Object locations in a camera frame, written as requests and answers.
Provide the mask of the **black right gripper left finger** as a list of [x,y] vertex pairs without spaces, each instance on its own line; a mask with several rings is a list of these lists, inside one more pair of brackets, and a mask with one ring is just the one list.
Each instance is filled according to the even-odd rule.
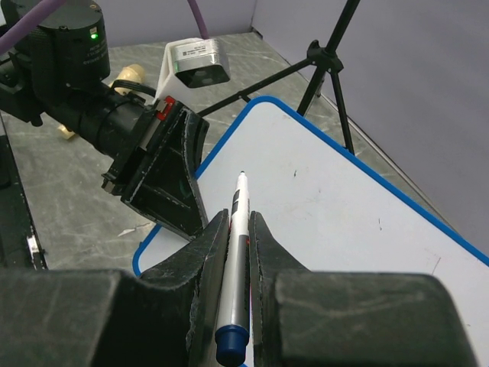
[[228,211],[168,259],[120,270],[1,273],[3,366],[214,366]]

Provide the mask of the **blue framed whiteboard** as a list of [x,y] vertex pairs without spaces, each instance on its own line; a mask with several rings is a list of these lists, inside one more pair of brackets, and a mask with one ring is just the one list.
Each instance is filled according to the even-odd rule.
[[240,173],[251,208],[307,268],[438,278],[488,364],[488,258],[457,232],[272,96],[252,99],[196,171],[208,217],[231,206]]

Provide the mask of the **white blue whiteboard marker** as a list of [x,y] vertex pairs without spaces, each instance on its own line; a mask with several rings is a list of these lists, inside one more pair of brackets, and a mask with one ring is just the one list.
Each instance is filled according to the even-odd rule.
[[242,365],[250,339],[249,218],[248,178],[242,171],[238,175],[232,199],[215,331],[216,360],[223,366]]

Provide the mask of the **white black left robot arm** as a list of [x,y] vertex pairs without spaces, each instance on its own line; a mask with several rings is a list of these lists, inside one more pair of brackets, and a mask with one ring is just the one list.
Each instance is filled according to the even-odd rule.
[[196,169],[208,122],[181,95],[110,74],[102,9],[93,1],[3,1],[1,108],[32,125],[47,114],[109,156],[103,189],[138,214],[194,239],[208,219]]

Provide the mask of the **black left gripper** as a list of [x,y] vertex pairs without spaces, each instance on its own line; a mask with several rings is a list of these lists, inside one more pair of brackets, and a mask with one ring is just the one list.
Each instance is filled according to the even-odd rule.
[[209,124],[173,97],[146,106],[105,95],[81,112],[76,132],[113,159],[102,188],[136,213],[185,239],[208,224],[196,181]]

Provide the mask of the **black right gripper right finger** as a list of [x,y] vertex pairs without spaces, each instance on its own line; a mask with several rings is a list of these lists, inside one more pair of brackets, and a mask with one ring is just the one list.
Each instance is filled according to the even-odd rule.
[[310,271],[251,214],[254,364],[475,366],[455,303],[427,274]]

